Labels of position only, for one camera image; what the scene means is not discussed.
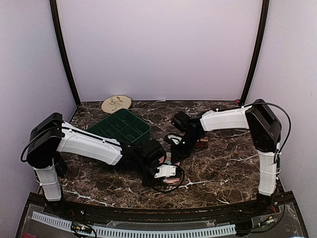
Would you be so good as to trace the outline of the pink sock with green patches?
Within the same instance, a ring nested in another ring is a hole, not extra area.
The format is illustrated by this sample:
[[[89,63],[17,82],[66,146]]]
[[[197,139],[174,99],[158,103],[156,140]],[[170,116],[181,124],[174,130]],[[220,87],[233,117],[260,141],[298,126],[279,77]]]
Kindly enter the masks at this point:
[[[160,160],[161,165],[157,168],[158,172],[155,174],[155,178],[162,179],[163,183],[176,184],[180,182],[181,172],[178,172],[178,164],[172,164],[171,153],[167,152],[166,157],[162,157]]]

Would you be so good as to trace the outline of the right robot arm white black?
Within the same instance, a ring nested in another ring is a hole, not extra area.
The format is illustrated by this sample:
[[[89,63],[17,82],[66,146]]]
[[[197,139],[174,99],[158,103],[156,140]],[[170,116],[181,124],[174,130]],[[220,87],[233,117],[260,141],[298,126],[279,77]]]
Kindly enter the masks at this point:
[[[249,105],[209,110],[194,117],[178,112],[171,123],[184,135],[169,133],[164,138],[171,146],[172,163],[187,159],[195,144],[207,132],[236,128],[249,130],[260,159],[258,193],[263,195],[253,203],[253,211],[257,215],[265,214],[272,207],[272,200],[268,196],[272,196],[276,189],[280,173],[280,155],[285,145],[280,142],[282,124],[271,107],[272,103],[257,99]]]

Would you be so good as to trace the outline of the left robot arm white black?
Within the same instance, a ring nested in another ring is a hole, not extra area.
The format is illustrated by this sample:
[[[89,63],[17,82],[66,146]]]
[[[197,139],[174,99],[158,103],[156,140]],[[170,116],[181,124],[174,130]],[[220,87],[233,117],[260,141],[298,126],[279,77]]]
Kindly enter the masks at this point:
[[[167,190],[172,192],[185,179],[184,170],[176,162],[166,162],[167,153],[155,139],[139,145],[102,137],[78,129],[65,122],[62,114],[53,113],[31,131],[30,141],[24,147],[20,160],[33,168],[46,200],[51,202],[51,209],[59,216],[70,212],[57,178],[59,152],[88,157],[110,166],[124,165],[133,170],[139,168],[142,185],[161,193],[165,193],[165,190],[158,187],[168,180],[178,183]]]

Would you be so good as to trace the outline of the green plastic divider tray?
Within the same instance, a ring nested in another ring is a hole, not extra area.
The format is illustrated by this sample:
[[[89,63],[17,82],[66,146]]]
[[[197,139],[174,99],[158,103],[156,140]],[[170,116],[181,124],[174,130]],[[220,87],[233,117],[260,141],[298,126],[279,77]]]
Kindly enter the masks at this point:
[[[150,140],[151,126],[127,109],[120,109],[87,129],[121,142],[143,144]]]

